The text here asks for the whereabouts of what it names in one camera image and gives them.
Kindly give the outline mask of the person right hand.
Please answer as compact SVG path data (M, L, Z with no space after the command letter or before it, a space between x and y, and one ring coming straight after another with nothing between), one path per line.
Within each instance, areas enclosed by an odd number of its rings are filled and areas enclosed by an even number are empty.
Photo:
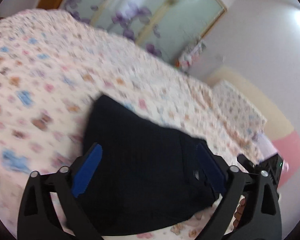
M233 227L236 229L239 225L239 221L241 220L241 217L243 215L243 211L246 205L246 199L242 198L241 201L239 202L239 206L236 209L236 212L234 213L234 222L233 222Z

